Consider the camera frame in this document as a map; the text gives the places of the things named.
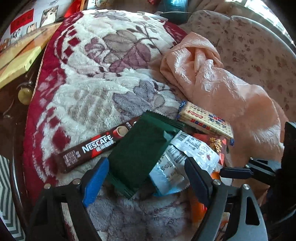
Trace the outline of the red gold snack packet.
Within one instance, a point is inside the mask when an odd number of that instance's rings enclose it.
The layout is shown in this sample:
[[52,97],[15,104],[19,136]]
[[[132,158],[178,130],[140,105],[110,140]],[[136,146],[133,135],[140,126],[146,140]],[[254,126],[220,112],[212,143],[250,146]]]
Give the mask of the red gold snack packet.
[[222,136],[194,133],[193,137],[205,142],[212,150],[219,155],[219,164],[225,166],[227,154],[227,140]]

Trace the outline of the brown Nescafe coffee stick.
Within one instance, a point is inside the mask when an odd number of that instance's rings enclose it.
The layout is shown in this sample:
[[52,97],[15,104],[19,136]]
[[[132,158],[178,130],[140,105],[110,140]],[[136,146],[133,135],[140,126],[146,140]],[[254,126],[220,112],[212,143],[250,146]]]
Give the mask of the brown Nescafe coffee stick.
[[139,117],[132,118],[114,128],[100,133],[81,144],[67,149],[55,156],[58,169],[62,173],[68,173],[91,159],[110,150],[116,145],[135,125]]

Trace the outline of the orange cracker pack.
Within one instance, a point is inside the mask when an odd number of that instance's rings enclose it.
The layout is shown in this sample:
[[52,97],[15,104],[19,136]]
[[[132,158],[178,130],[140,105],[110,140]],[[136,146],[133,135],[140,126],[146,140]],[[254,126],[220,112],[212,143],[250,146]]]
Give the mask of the orange cracker pack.
[[[191,207],[191,221],[193,226],[198,228],[202,222],[202,219],[204,218],[207,208],[205,207],[204,204],[200,203],[197,200],[197,197],[194,194],[192,186],[189,187],[188,196],[189,196],[190,207]],[[219,235],[222,235],[222,233],[226,231],[228,220],[229,220],[229,214],[225,212],[223,214],[221,225],[218,231]]]

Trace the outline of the white blue snack packet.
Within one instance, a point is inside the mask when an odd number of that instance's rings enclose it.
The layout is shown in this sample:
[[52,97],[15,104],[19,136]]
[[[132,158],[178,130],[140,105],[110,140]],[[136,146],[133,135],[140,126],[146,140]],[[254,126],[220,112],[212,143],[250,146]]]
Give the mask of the white blue snack packet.
[[189,187],[189,178],[185,172],[187,158],[193,158],[209,174],[220,159],[205,142],[179,131],[149,173],[157,191],[156,196],[178,193]]

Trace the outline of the dark green snack packet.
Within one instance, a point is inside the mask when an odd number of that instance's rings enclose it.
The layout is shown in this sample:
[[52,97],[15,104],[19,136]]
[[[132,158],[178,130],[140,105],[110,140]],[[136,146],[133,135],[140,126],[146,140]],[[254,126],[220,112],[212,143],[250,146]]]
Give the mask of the dark green snack packet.
[[146,111],[114,147],[107,180],[126,198],[132,198],[175,135],[185,125]]

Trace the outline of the yellow cracker pack blue ends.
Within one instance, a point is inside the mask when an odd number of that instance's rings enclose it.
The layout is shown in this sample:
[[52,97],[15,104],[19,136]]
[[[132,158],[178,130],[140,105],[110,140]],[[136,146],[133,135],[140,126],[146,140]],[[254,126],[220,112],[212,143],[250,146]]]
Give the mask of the yellow cracker pack blue ends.
[[189,101],[181,103],[176,119],[203,133],[225,137],[229,145],[234,146],[233,129],[229,122]]

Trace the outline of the green white striped box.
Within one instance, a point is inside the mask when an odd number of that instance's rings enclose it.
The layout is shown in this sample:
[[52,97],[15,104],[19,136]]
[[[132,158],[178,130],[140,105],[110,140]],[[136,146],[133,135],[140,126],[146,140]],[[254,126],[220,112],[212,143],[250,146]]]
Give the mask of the green white striped box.
[[25,240],[12,198],[9,163],[8,159],[1,156],[1,221],[15,240]]

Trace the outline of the peach satin cloth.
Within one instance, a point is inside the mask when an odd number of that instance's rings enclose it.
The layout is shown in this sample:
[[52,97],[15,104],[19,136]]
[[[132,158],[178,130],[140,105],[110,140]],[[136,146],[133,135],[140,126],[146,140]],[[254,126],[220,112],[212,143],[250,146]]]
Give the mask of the peach satin cloth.
[[225,70],[205,37],[189,33],[165,52],[160,71],[189,102],[230,123],[230,166],[242,167],[251,157],[281,160],[285,113],[261,86]]

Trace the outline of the red white floral blanket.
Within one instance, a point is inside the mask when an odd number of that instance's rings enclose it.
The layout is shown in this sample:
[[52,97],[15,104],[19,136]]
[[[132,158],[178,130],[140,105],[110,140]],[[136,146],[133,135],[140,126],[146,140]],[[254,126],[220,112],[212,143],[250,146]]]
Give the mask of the red white floral blanket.
[[[28,198],[46,183],[69,184],[96,159],[67,174],[55,155],[147,110],[175,118],[183,95],[160,73],[163,54],[186,36],[178,26],[118,10],[88,10],[67,18],[46,46],[23,141]],[[155,197],[147,183],[126,199],[105,183],[88,207],[103,240],[188,240],[187,192]]]

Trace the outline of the wooden marble top table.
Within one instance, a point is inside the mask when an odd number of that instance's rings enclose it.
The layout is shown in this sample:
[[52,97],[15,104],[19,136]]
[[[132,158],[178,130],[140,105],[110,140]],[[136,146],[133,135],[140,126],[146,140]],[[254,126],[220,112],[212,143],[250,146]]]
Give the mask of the wooden marble top table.
[[13,101],[14,88],[36,62],[61,23],[49,24],[21,37],[1,53],[1,113]]

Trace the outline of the teal plastic bag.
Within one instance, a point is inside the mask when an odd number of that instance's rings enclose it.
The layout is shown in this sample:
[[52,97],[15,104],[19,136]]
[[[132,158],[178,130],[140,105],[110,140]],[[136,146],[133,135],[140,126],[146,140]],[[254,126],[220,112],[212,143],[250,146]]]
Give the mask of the teal plastic bag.
[[187,0],[162,0],[159,3],[158,11],[187,11]]

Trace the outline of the red paper banner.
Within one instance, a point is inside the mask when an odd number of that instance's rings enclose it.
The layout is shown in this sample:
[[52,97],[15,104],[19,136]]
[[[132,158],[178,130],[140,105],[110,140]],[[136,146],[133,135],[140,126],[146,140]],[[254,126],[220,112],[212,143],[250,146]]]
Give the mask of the red paper banner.
[[10,24],[10,33],[12,34],[20,27],[32,22],[34,19],[34,9],[31,9],[25,13],[23,13],[21,16],[17,17],[15,20],[13,20]]

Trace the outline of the wedding photo frame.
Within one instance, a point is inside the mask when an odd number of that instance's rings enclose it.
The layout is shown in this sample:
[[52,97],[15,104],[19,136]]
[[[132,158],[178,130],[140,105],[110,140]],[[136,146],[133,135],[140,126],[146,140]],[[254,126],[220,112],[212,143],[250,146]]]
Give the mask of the wedding photo frame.
[[58,11],[58,6],[53,6],[51,8],[45,9],[42,13],[40,27],[52,24],[56,20]]

